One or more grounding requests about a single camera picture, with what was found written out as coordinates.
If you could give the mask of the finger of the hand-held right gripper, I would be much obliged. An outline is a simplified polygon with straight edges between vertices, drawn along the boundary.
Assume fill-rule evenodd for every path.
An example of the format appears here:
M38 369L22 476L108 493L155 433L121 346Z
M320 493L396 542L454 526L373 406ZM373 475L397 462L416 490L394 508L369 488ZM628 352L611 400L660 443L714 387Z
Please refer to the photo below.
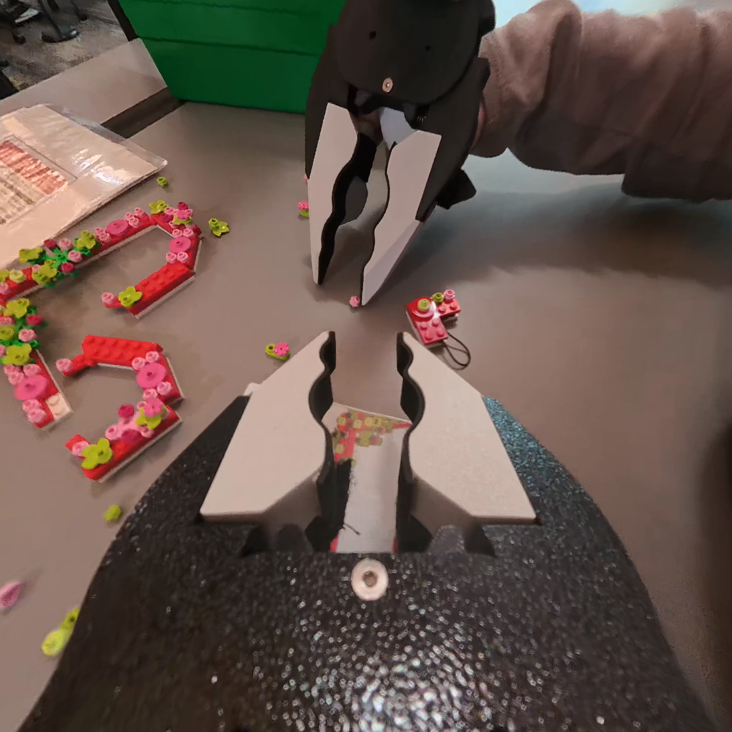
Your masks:
M441 142L441 136L416 130L402 111L381 108L380 129L391 144L386 166L387 206L374 229L371 257L364 265L361 306L383 287L410 241L422 227L419 207Z
M323 284L342 224L358 217L368 196L368 180L378 143L359 129L349 110L325 106L308 173L310 252L313 279Z

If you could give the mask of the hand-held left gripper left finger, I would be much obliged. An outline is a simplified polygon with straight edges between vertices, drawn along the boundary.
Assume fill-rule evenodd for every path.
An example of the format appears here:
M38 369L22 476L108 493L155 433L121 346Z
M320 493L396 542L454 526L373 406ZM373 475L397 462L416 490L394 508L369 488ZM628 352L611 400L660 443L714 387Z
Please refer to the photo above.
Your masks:
M333 485L329 431L333 331L316 336L248 395L200 516L210 522L306 526Z

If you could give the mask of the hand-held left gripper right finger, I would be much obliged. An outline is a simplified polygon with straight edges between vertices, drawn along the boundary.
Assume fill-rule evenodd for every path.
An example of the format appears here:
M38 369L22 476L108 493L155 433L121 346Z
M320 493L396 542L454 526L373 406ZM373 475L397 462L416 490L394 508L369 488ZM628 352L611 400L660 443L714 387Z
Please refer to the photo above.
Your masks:
M400 511L423 526L533 524L536 512L481 394L411 334L397 336Z

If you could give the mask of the red corner lego with string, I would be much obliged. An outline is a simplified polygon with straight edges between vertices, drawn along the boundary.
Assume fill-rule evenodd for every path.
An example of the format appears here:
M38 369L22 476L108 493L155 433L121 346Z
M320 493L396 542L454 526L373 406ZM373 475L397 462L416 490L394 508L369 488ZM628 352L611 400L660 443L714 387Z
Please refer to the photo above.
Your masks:
M460 314L461 305L452 288L406 304L406 315L416 339L426 348L442 353L455 369L464 370L471 363L471 352L453 334Z

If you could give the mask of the person's right forearm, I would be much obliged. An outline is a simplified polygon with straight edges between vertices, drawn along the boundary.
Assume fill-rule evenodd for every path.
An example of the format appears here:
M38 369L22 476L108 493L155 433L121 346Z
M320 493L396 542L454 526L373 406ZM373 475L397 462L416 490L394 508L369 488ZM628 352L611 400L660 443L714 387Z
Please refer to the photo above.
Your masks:
M731 13L626 16L540 2L482 39L471 152L623 177L628 196L731 199Z

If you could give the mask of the lego instruction booklet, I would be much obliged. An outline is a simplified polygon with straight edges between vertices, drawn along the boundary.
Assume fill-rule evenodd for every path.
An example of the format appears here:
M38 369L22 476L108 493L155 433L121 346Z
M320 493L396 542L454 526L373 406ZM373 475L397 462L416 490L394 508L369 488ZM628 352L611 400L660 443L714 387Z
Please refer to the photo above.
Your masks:
M344 523L331 552L393 552L401 450L411 423L339 403L323 423L332 436L334 462L350 468Z

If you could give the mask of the lime lego stem piece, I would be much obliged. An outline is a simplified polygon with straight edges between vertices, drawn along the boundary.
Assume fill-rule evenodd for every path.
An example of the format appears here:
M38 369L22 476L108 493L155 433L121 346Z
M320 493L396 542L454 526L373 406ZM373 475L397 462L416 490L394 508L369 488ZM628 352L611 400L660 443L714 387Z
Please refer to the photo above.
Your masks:
M78 607L70 610L60 625L45 636L40 647L44 656L55 657L61 654L72 636L79 614L80 609Z

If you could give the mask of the clear bag with paper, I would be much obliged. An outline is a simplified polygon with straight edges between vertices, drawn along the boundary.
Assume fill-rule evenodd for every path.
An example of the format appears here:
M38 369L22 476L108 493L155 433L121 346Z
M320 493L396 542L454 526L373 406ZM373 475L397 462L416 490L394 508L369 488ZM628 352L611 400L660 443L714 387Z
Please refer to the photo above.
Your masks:
M63 108L1 117L1 267L167 166L164 158Z

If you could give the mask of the black office chair base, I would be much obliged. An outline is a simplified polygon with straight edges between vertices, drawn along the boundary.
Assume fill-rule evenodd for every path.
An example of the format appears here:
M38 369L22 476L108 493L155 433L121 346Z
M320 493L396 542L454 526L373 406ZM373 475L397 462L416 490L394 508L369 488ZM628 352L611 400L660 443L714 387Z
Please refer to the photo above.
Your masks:
M57 2L57 1L19 1L18 6L23 6L23 13L18 15L16 25L27 26L31 23L40 23L40 39L45 44L60 44L76 40L79 32L76 27L65 20L61 12L61 5L67 4L79 21L87 19L87 15L78 5L78 2Z

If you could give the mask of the small lego heart frame segment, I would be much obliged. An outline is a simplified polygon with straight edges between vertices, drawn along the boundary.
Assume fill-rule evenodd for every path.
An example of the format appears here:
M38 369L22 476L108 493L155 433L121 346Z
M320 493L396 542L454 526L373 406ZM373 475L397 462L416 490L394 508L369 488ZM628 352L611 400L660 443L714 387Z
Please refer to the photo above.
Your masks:
M77 356L56 361L56 369L66 377L92 368L128 371L140 390L136 403L117 409L102 437L89 441L76 434L66 443L87 480L104 482L180 426L176 406L184 396L158 343L89 334Z

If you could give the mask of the large lego heart frame segment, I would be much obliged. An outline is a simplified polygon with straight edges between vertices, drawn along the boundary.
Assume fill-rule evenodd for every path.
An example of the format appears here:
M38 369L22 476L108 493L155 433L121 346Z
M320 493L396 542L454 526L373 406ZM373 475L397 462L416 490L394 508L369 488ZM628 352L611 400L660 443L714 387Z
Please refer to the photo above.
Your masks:
M33 427L55 425L71 409L40 352L39 332L46 321L29 295L76 278L86 265L148 231L160 230L170 237L160 269L117 294L101 295L105 308L140 318L195 278L202 232L193 218L193 209L184 201L170 206L159 200L149 210L136 208L73 239L47 239L22 249L19 267L2 270L2 373Z

